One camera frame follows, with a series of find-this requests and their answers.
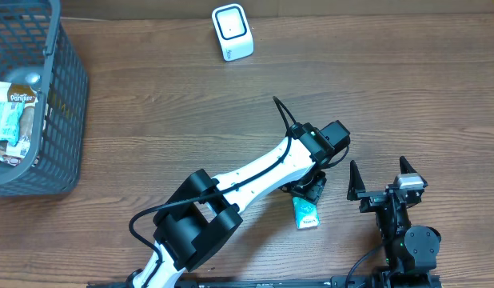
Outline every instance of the gray basket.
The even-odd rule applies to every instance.
[[[57,194],[78,182],[89,79],[60,15],[58,0],[0,0],[0,81],[42,76],[29,152],[16,167],[0,162],[0,196]]]

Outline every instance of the wooden table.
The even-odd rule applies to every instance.
[[[144,267],[151,251],[129,219],[197,169],[231,171],[271,150],[285,132],[273,95],[300,122],[340,119],[352,132],[328,172],[321,226],[297,230],[275,191],[196,276],[346,274],[380,243],[375,215],[346,200],[349,161],[375,190],[405,155],[430,183],[411,221],[443,235],[433,273],[494,287],[494,14],[249,24],[254,55],[224,63],[211,20],[65,23],[91,82],[82,179],[60,197],[0,199],[0,287],[83,287]],[[137,228],[150,236],[151,217]]]

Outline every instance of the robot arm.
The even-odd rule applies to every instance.
[[[130,275],[127,286],[174,287],[185,270],[197,269],[218,252],[241,224],[245,209],[279,187],[317,202],[325,184],[321,170],[349,143],[349,132],[339,121],[322,130],[296,123],[279,145],[247,166],[213,178],[204,170],[191,174],[168,203],[215,194],[206,204],[216,217],[207,222],[193,203],[157,212],[154,238],[162,263],[157,268],[158,256],[153,253],[142,272]]]

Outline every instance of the food wrapper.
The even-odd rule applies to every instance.
[[[293,208],[295,209],[297,229],[318,227],[320,225],[316,205],[309,203],[302,198],[293,197]]]
[[[18,144],[19,122],[24,106],[23,102],[0,102],[0,141],[7,141],[13,146]]]
[[[25,103],[19,119],[18,142],[16,144],[0,142],[1,160],[16,166],[26,156],[30,148],[32,126],[34,124],[34,108],[38,99],[35,92],[28,85],[0,82],[0,102]]]

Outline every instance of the wood grain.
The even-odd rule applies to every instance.
[[[107,20],[211,17],[238,3],[247,17],[494,13],[494,0],[62,0],[62,15]]]
[[[434,273],[446,287],[494,287],[494,14],[250,25],[254,54],[224,63],[208,20],[65,23],[91,81],[82,179],[55,198],[0,198],[0,287],[82,287],[143,267],[150,252],[130,217],[199,168],[227,172],[274,147],[284,126],[273,95],[301,122],[340,119],[352,132],[321,226],[297,231],[290,197],[274,192],[194,276],[346,274],[380,242],[374,215],[345,199],[348,162],[379,189],[405,155],[430,183],[411,221],[443,235]],[[137,228],[153,233],[150,218]]]

